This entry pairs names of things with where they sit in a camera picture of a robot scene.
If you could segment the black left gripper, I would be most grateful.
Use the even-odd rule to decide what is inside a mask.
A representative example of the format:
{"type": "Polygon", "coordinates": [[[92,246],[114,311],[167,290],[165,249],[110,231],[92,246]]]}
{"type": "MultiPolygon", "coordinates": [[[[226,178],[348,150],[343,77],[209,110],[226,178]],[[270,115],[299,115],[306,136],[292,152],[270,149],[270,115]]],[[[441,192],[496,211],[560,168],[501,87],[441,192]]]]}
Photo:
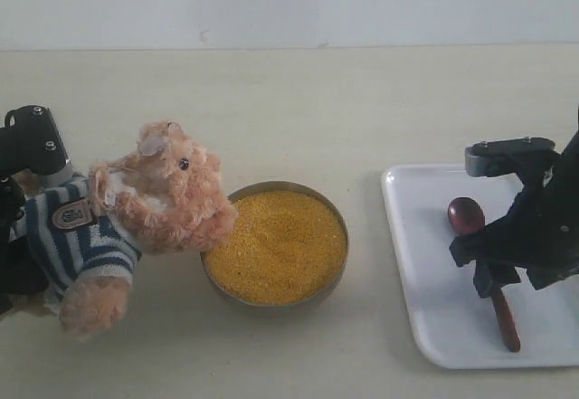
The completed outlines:
{"type": "Polygon", "coordinates": [[[26,195],[40,191],[40,177],[30,170],[1,176],[1,314],[15,306],[14,297],[35,297],[48,287],[43,270],[33,259],[24,236],[9,241],[14,223],[24,223],[26,195]]]}

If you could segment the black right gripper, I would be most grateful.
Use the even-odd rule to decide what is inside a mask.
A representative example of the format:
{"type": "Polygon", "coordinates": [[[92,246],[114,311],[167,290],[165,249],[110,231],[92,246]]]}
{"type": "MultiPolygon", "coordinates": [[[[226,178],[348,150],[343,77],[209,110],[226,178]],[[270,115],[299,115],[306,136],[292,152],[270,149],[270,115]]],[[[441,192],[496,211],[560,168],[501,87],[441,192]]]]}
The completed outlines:
{"type": "Polygon", "coordinates": [[[558,154],[540,184],[522,184],[503,217],[451,242],[458,268],[476,261],[473,285],[481,299],[519,284],[517,269],[536,290],[578,273],[578,136],[558,154]]]}

